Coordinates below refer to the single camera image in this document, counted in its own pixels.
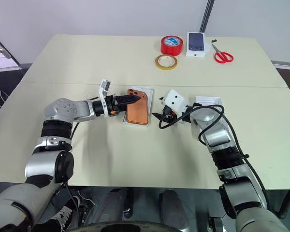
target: black cable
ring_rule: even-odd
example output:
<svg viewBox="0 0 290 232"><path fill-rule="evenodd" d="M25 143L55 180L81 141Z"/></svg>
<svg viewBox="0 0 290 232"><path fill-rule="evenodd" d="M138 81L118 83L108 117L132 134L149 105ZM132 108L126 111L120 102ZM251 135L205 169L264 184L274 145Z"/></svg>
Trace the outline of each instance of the black cable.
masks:
<svg viewBox="0 0 290 232"><path fill-rule="evenodd" d="M99 97L90 98L89 100L95 100L95 99L98 99L98 98L99 98ZM76 131L78 125L79 125L79 122L75 125L75 127L74 127L74 129L73 129L73 131L72 131L72 134L71 134L71 136L70 136L70 140L72 140L72 138L73 138L73 136L74 136L74 133L75 133L75 131Z"/></svg>
<svg viewBox="0 0 290 232"><path fill-rule="evenodd" d="M72 193L71 193L71 191L70 191L70 189L69 189L68 182L65 183L65 186L66 186L66 189L67 189L67 191L68 191L68 193L69 193L69 195L70 195L70 197L71 197L73 203L75 204L76 212L77 212L77 223L76 223L76 225L77 225L77 227L79 227L79 209L78 209L78 205L77 205L76 201L74 200L74 198L73 198L73 196L72 196Z"/></svg>
<svg viewBox="0 0 290 232"><path fill-rule="evenodd" d="M218 109L214 108L214 106L215 106L215 107L221 107L222 110L219 111ZM225 115L223 114L223 112L224 112L224 108L223 108L223 106L221 106L221 105L211 105L211 106L200 106L200 107L194 108L194 109L192 109L192 110L190 110L190 111L184 113L184 114L183 114L181 117L179 117L178 119L174 120L173 122L171 122L171 123L169 123L169 124L167 124L167 125L165 125L165 126L163 126L163 127L161 126L161 124L162 124L162 121L163 121L164 117L161 117L160 122L159 122L159 128L160 128L160 129L165 129L165 128L167 128L167 127L173 125L174 123L176 123L176 122L182 120L182 119L183 119L184 117L186 117L187 115L190 115L192 112L197 111L198 109L203 109L203 108L209 108L209 109L212 109L212 110L216 111L217 113L219 113L219 117L218 117L218 118L219 118L219 119L220 119L220 118L223 118L223 119L227 122L227 124L228 124L228 126L230 127L230 130L231 130L231 132L232 132L232 134L233 134L235 144L236 144L236 146L237 146L237 148L238 148L238 150L239 150L239 152L240 152L240 154L241 154L243 160L247 163L248 167L251 169L252 173L253 173L254 176L256 177L256 179L257 179L257 181L258 181L258 183L259 183L259 185L260 185L260 187L261 187L261 190L262 190L262 192L263 192L263 194L264 194L264 197L265 197L265 200L266 200L266 206L267 206L267 209L268 209L268 210L271 210L271 205L270 205L269 198L268 198L267 192L266 192L266 190L265 190L265 187L264 187L264 185L263 185L263 183L262 183L262 181L261 181L259 175L257 174L256 170L252 167L252 165L250 164L250 162L247 160L247 158L246 158L245 155L243 154L243 151L242 151L242 149L241 149L241 147L240 147L240 145L239 145L239 142L238 142L238 139L237 139L237 136L236 136L235 130L234 130L232 124L230 123L230 121L229 121L229 120L227 119L227 117L225 117ZM209 125L208 127L206 127L204 130L208 130L209 128L211 128L212 126L214 126L217 122L218 122L218 120L216 119L216 120L215 120L211 125ZM200 142L201 142L202 144L206 145L203 141L201 141L201 137L200 137L200 136L199 136L199 140L200 140Z"/></svg>

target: sneaker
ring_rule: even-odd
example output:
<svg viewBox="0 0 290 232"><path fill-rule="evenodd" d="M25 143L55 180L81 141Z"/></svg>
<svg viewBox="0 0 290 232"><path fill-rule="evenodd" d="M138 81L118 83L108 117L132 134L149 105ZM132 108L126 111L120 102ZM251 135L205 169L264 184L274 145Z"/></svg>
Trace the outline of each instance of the sneaker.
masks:
<svg viewBox="0 0 290 232"><path fill-rule="evenodd" d="M79 206L81 200L78 196L73 196L77 206ZM71 224L73 211L76 211L76 206L72 199L69 199L67 203L56 213L51 219L56 220L60 227L61 231L66 231Z"/></svg>

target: phone case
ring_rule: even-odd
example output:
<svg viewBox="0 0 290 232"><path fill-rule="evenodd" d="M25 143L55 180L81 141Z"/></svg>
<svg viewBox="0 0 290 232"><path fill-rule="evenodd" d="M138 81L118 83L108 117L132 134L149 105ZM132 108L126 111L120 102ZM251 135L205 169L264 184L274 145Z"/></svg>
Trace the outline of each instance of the phone case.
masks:
<svg viewBox="0 0 290 232"><path fill-rule="evenodd" d="M146 93L134 89L128 89L128 94L141 97L136 103L127 105L126 120L129 123L147 125L148 124L148 106Z"/></svg>

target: gray floor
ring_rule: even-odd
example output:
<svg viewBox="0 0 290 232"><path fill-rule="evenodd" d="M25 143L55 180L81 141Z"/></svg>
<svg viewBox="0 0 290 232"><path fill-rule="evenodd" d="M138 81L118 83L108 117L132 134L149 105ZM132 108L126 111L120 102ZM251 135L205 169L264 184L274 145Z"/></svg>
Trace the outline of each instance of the gray floor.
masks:
<svg viewBox="0 0 290 232"><path fill-rule="evenodd" d="M0 182L0 192L9 187L10 183ZM99 204L103 198L113 187L89 187L81 190L84 197L91 198L98 206L96 206L88 215L87 224L90 224ZM158 197L165 188L135 188L135 201L133 216L129 220L141 220L160 222L158 210ZM180 196L185 212L189 218L192 232L205 232L207 217L221 217L227 231L235 231L235 220L229 218L223 209L220 194L218 190L214 189L186 189L174 188ZM272 206L278 210L281 202L286 194L285 190L272 190L268 191ZM61 208L68 200L69 196L65 189L62 189L57 196L53 198L53 203L57 208ZM49 204L47 210L40 219L43 223L50 219L55 213L56 208ZM286 227L290 230L290 209L286 219L282 220Z"/></svg>

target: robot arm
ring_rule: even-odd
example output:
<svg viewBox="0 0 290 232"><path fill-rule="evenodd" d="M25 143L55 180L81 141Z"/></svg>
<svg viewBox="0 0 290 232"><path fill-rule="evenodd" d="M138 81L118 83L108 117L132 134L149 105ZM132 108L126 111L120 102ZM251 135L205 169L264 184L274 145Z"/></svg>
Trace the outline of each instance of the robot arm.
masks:
<svg viewBox="0 0 290 232"><path fill-rule="evenodd" d="M56 190L71 178L73 122L116 116L126 110L127 104L140 99L135 95L107 96L109 85L103 79L98 101L58 99L46 107L41 136L26 165L25 183L0 194L0 231L29 231Z"/></svg>
<svg viewBox="0 0 290 232"><path fill-rule="evenodd" d="M223 125L224 119L220 117L216 122L220 111L199 104L190 106L175 90L170 90L163 97L162 104L165 107L162 115L159 115L160 128L163 128L162 121L172 122L182 117L182 121L195 122L191 123L191 126L199 126L204 130L204 143L223 182L219 188L223 206L228 216L236 218L236 230L288 231L280 220L267 210L265 195L252 170L244 162L246 159L236 146L229 129Z"/></svg>

